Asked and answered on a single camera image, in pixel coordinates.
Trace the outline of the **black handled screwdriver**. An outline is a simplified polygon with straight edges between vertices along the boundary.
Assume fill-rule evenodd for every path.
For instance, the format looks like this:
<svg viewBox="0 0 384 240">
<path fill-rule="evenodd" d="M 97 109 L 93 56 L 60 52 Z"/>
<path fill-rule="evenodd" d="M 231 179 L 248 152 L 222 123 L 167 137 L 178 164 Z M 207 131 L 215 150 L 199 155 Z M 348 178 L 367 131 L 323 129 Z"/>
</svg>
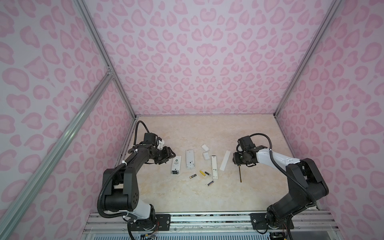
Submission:
<svg viewBox="0 0 384 240">
<path fill-rule="evenodd" d="M 238 168 L 239 168 L 240 183 L 242 183 L 241 165 L 238 165 Z"/>
</svg>

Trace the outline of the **white remote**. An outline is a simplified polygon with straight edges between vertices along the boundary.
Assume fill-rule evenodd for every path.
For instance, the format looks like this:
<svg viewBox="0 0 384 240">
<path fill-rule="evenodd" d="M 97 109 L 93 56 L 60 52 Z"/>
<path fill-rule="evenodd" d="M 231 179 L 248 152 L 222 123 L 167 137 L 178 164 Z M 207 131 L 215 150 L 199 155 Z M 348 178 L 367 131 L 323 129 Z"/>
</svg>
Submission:
<svg viewBox="0 0 384 240">
<path fill-rule="evenodd" d="M 171 175 L 179 175 L 181 170 L 182 156 L 172 158 Z"/>
</svg>

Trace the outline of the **white remote angled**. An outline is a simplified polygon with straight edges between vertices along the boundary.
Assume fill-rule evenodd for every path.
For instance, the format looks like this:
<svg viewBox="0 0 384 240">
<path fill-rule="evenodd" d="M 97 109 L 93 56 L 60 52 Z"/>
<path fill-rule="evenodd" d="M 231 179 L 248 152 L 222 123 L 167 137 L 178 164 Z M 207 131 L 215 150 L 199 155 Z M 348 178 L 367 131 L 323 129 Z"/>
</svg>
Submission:
<svg viewBox="0 0 384 240">
<path fill-rule="evenodd" d="M 188 170 L 194 169 L 195 164 L 195 152 L 194 150 L 186 150 L 186 168 Z"/>
</svg>

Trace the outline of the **slim white remote control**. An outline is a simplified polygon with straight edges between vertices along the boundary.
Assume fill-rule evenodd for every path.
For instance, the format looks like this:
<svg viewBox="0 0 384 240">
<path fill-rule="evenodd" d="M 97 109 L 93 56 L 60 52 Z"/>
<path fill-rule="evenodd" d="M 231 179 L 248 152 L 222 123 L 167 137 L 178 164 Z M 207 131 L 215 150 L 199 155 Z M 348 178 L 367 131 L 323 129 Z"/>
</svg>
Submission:
<svg viewBox="0 0 384 240">
<path fill-rule="evenodd" d="M 218 176 L 218 165 L 217 165 L 217 156 L 212 155 L 211 156 L 211 161 L 212 161 L 212 174 L 213 174 L 213 179 L 217 180 L 219 178 Z"/>
</svg>

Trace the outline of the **small white battery cover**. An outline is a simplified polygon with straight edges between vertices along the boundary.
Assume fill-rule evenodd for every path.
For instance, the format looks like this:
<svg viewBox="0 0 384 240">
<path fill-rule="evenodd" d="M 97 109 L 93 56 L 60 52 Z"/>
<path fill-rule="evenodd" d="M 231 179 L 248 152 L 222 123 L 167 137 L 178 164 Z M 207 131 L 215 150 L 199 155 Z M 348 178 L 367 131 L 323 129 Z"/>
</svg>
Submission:
<svg viewBox="0 0 384 240">
<path fill-rule="evenodd" d="M 208 152 L 204 152 L 204 153 L 203 153 L 203 157 L 204 157 L 204 159 L 205 159 L 206 161 L 208 161 L 208 160 L 211 159 L 211 157 L 210 157 L 210 155 L 209 155 Z"/>
</svg>

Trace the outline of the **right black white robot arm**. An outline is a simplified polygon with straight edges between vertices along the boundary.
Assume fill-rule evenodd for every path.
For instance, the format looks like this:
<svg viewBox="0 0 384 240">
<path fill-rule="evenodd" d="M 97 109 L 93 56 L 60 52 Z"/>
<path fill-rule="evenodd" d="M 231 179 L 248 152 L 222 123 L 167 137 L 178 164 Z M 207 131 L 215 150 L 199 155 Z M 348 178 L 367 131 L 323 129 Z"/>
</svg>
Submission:
<svg viewBox="0 0 384 240">
<path fill-rule="evenodd" d="M 288 193 L 267 208 L 262 221 L 269 229 L 286 226 L 292 217 L 329 194 L 329 188 L 320 170 L 312 159 L 297 159 L 273 151 L 271 139 L 262 133 L 238 139 L 233 162 L 237 166 L 255 167 L 264 164 L 277 169 L 288 181 Z"/>
</svg>

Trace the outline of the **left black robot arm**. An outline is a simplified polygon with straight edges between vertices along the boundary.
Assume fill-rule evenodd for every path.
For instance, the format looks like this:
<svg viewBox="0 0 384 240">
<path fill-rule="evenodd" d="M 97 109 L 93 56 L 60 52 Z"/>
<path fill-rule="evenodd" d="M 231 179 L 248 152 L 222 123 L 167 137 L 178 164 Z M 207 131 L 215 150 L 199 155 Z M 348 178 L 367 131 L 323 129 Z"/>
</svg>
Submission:
<svg viewBox="0 0 384 240">
<path fill-rule="evenodd" d="M 176 154 L 154 133 L 145 133 L 144 140 L 134 145 L 128 154 L 120 165 L 104 171 L 97 211 L 106 219 L 122 217 L 149 228 L 156 224 L 156 212 L 152 205 L 140 200 L 137 174 L 149 160 L 161 165 Z"/>
</svg>

